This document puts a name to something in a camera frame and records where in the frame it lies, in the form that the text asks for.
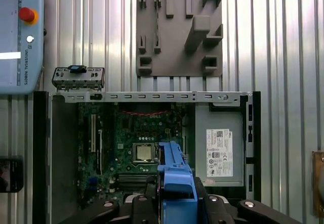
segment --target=motherboard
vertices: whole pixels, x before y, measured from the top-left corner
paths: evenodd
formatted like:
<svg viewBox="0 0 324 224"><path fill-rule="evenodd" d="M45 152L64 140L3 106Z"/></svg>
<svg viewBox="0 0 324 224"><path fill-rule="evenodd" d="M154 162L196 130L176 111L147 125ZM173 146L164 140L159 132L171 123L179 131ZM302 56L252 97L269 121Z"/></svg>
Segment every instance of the motherboard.
<svg viewBox="0 0 324 224"><path fill-rule="evenodd" d="M185 108L173 104L87 103L78 107L78 203L122 204L157 174L158 143L183 146Z"/></svg>

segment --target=barcode sticker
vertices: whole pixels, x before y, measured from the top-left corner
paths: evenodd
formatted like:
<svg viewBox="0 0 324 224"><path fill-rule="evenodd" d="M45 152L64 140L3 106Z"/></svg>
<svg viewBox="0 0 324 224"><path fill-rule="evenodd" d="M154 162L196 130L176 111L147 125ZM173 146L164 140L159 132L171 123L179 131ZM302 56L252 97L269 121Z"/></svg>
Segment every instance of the barcode sticker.
<svg viewBox="0 0 324 224"><path fill-rule="evenodd" d="M233 176L233 137L229 129L207 129L207 177Z"/></svg>

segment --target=wall mount plate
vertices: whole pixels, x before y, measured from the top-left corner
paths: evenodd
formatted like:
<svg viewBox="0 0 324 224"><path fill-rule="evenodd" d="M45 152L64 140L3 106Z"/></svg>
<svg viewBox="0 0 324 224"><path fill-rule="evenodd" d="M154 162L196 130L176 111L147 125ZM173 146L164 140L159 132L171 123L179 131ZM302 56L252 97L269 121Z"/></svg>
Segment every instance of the wall mount plate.
<svg viewBox="0 0 324 224"><path fill-rule="evenodd" d="M137 75L222 75L221 15L221 0L137 0Z"/></svg>

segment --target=pcie slot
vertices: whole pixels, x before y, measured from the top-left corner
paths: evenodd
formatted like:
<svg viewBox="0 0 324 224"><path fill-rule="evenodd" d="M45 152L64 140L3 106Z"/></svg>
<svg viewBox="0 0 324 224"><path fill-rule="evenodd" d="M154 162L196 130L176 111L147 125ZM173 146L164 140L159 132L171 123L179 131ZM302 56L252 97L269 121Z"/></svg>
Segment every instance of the pcie slot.
<svg viewBox="0 0 324 224"><path fill-rule="evenodd" d="M99 144L97 146L97 174L102 174L102 130L98 130Z"/></svg>
<svg viewBox="0 0 324 224"><path fill-rule="evenodd" d="M96 121L97 115L91 115L91 152L96 152Z"/></svg>

